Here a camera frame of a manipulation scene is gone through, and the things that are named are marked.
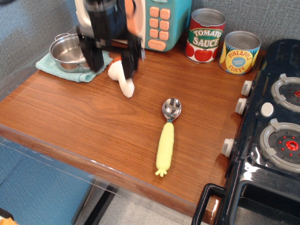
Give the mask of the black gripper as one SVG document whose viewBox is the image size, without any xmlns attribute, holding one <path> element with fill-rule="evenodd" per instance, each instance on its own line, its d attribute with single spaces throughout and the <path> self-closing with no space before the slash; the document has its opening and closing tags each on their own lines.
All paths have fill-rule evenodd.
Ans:
<svg viewBox="0 0 300 225">
<path fill-rule="evenodd" d="M 103 51 L 119 53 L 125 79 L 131 78 L 145 51 L 141 39 L 127 28 L 123 6 L 113 0 L 77 0 L 76 15 L 79 44 L 90 69 L 98 72 L 102 68 Z"/>
</svg>

